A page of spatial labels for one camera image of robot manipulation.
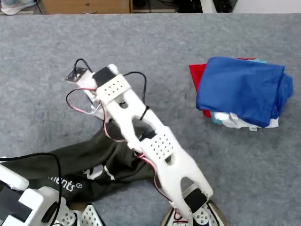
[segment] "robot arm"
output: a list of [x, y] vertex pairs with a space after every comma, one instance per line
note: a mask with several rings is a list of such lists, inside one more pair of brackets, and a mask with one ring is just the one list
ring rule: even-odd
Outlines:
[[[153, 164], [170, 204], [185, 218], [191, 217], [192, 211], [182, 194], [183, 178], [192, 180], [202, 192], [205, 201], [200, 206], [209, 200], [213, 190], [195, 161], [183, 150], [170, 128], [134, 93], [115, 65], [109, 65], [97, 73], [88, 70], [82, 71], [82, 74], [71, 73], [67, 80], [77, 83], [80, 87], [96, 89], [96, 95], [93, 97], [88, 91], [88, 97], [92, 102], [103, 105], [106, 113], [119, 126], [128, 147], [143, 153]], [[121, 107], [120, 102], [126, 102], [127, 108]], [[104, 119], [103, 109], [95, 112], [101, 119]], [[134, 131], [134, 118], [149, 124], [153, 128], [153, 136], [140, 141]]]

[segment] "folded clothes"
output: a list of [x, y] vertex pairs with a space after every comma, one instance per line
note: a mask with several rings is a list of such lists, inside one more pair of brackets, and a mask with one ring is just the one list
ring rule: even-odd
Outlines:
[[[239, 58], [241, 60], [256, 60], [255, 58]], [[196, 88], [196, 91], [198, 90], [198, 85], [202, 79], [204, 70], [206, 68], [207, 64], [201, 64], [201, 65], [189, 65], [189, 69], [190, 69], [190, 73], [191, 73], [191, 77], [192, 77], [192, 81], [193, 84]], [[208, 110], [202, 110], [204, 116], [206, 117], [211, 117], [210, 115], [210, 111]]]
[[[213, 116], [217, 122], [221, 122], [221, 124], [223, 124], [224, 126], [229, 127], [229, 128], [240, 129], [243, 127], [248, 127], [248, 128], [250, 128], [250, 130], [253, 130], [253, 129], [256, 130], [256, 128], [259, 128], [259, 126], [247, 123], [238, 117], [232, 117], [231, 114], [228, 114], [225, 112], [211, 112], [211, 117], [213, 117]], [[269, 125], [266, 128], [278, 127], [279, 126], [278, 120], [279, 120], [279, 118], [270, 119]]]
[[293, 94], [284, 66], [227, 57], [211, 58], [199, 83], [199, 110], [234, 113], [243, 121], [267, 127]]

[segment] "gray carpet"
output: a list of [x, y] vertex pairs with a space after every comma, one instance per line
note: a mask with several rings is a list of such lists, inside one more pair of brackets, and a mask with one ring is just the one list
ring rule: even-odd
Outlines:
[[[0, 155], [47, 152], [90, 138], [96, 119], [65, 104], [75, 59], [148, 76], [147, 104], [213, 187], [233, 226], [301, 224], [301, 15], [0, 17]], [[286, 65], [295, 94], [277, 129], [229, 129], [195, 109], [189, 64], [213, 56]], [[143, 80], [129, 78], [137, 93]], [[157, 226], [169, 204], [146, 182], [95, 203], [108, 226]]]

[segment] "drawer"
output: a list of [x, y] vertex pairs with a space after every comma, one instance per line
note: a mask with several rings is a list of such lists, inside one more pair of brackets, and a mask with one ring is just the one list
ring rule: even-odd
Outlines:
[[130, 13], [129, 0], [42, 0], [47, 14]]

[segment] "sneaker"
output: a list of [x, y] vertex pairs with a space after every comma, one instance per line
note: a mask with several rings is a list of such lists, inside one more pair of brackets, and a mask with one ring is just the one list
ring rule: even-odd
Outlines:
[[183, 218], [176, 209], [171, 209], [160, 226], [230, 226], [230, 224], [217, 206], [208, 201], [193, 213], [190, 219]]
[[6, 15], [17, 14], [22, 9], [36, 4], [34, 0], [16, 0], [14, 4], [10, 4], [10, 2], [9, 0], [2, 0], [1, 2], [1, 11]]

